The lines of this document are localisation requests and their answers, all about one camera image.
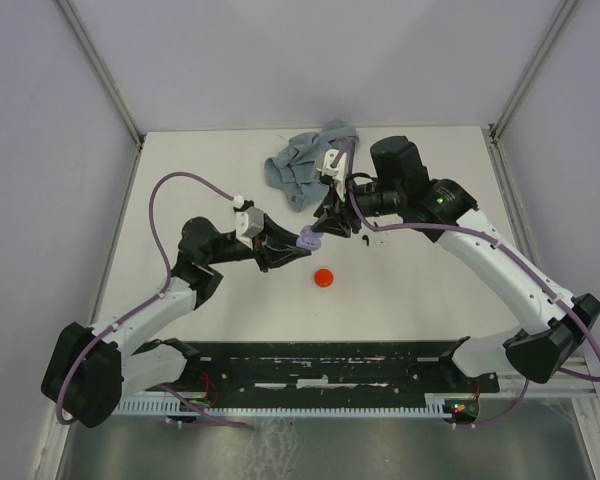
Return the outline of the orange round charging case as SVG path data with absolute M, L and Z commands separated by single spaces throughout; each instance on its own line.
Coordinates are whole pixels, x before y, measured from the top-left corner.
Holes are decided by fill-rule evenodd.
M 320 268 L 314 273 L 314 282 L 320 288 L 328 288 L 334 282 L 334 274 L 327 268 Z

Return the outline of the purple round charging case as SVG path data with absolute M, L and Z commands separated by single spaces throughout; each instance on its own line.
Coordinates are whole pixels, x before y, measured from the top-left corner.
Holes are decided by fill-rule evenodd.
M 306 225 L 301 229 L 296 239 L 296 246 L 314 252 L 321 248 L 322 238 L 323 234 L 321 232 L 314 232 L 310 225 Z

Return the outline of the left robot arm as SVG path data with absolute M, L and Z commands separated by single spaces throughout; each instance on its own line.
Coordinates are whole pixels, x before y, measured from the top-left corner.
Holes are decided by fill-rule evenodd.
M 192 389 L 201 378 L 198 352 L 177 339 L 151 337 L 212 297 L 223 279 L 215 265 L 253 260 L 267 272 L 311 255 L 321 240 L 311 227 L 294 234 L 255 207 L 237 213 L 227 233 L 204 217 L 187 221 L 175 265 L 151 297 L 117 318 L 61 331 L 42 394 L 55 403 L 61 422 L 93 428 L 128 396 L 166 383 Z

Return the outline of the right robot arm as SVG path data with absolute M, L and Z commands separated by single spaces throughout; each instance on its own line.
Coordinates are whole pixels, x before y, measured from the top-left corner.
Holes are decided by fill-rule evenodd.
M 475 377 L 508 367 L 538 384 L 566 373 L 566 360 L 593 340 L 600 301 L 551 280 L 499 233 L 457 182 L 430 178 L 406 137 L 371 146 L 375 173 L 364 184 L 355 181 L 354 149 L 349 140 L 317 159 L 316 175 L 328 192 L 314 214 L 314 231 L 348 238 L 369 227 L 371 218 L 397 215 L 399 228 L 424 234 L 470 268 L 518 322 L 512 330 L 459 339 L 438 368 L 443 386 L 461 391 Z

